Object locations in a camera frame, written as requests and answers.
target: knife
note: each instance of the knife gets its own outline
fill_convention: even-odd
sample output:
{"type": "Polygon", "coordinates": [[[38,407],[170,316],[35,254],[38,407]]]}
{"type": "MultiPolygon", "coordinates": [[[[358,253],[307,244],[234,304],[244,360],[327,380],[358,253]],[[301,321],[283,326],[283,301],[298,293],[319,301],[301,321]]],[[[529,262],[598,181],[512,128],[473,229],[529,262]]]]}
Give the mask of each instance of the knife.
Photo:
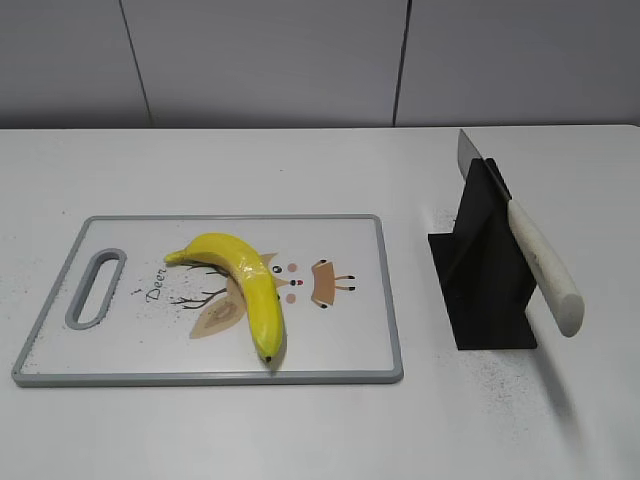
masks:
{"type": "MultiPolygon", "coordinates": [[[[467,179],[471,161],[484,158],[463,130],[458,135],[458,167],[462,177],[467,179]]],[[[511,198],[502,180],[486,164],[491,176],[496,180],[501,194],[507,200],[507,221],[516,243],[542,291],[547,305],[565,337],[573,337],[582,326],[584,300],[567,268],[554,252],[538,227],[524,209],[511,198]]]]}

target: banana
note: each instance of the banana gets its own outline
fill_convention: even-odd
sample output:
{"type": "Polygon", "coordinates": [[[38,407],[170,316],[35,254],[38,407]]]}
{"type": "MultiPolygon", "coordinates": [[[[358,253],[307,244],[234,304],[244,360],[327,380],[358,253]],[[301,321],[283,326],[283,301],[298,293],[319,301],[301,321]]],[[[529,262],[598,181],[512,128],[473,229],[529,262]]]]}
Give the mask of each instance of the banana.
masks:
{"type": "Polygon", "coordinates": [[[282,345],[284,321],[273,277],[258,252],[233,235],[205,233],[184,250],[167,255],[164,261],[168,265],[207,263],[227,270],[244,295],[258,355],[264,362],[271,362],[282,345]]]}

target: knife handle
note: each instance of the knife handle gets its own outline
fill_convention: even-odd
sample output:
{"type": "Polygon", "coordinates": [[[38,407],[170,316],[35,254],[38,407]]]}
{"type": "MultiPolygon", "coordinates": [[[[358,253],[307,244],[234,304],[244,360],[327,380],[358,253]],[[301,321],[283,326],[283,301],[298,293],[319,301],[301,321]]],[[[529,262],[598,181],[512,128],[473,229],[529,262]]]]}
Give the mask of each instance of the knife handle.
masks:
{"type": "Polygon", "coordinates": [[[507,204],[507,220],[558,328],[565,337],[573,337],[582,326],[584,300],[571,275],[544,235],[513,199],[507,204]]]}

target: gray cutting board rim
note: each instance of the gray cutting board rim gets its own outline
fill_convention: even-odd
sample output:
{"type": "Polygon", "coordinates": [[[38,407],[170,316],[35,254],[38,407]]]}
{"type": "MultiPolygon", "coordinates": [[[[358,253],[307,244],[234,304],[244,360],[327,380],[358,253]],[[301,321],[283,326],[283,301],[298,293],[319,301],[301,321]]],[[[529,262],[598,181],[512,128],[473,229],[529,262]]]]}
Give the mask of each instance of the gray cutting board rim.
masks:
{"type": "Polygon", "coordinates": [[[186,385],[261,385],[261,384],[357,384],[394,383],[402,379],[403,367],[400,354],[393,297],[387,268],[386,250],[381,220],[371,214],[336,215],[134,215],[95,216],[88,218],[56,279],[49,296],[27,337],[15,366],[12,369],[14,381],[23,387],[69,387],[69,386],[186,386],[186,385]],[[377,244],[376,263],[379,264],[380,281],[384,290],[384,308],[388,327],[388,341],[392,364],[389,368],[353,370],[278,370],[278,371],[173,371],[173,372],[114,372],[114,373],[37,373],[25,371],[25,360],[29,356],[38,334],[47,320],[47,315],[60,286],[81,248],[87,231],[96,222],[105,221],[246,221],[246,220],[324,220],[324,221],[366,221],[372,224],[377,244]]]}

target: knife stand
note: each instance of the knife stand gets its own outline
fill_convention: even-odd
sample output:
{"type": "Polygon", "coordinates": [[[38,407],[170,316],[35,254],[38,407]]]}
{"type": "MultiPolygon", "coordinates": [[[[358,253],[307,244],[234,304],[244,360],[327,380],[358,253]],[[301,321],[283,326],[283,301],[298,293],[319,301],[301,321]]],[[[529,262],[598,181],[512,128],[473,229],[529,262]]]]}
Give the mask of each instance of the knife stand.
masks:
{"type": "Polygon", "coordinates": [[[501,189],[508,192],[493,159],[474,159],[453,232],[429,235],[458,350],[537,347],[524,314],[536,282],[501,189]]]}

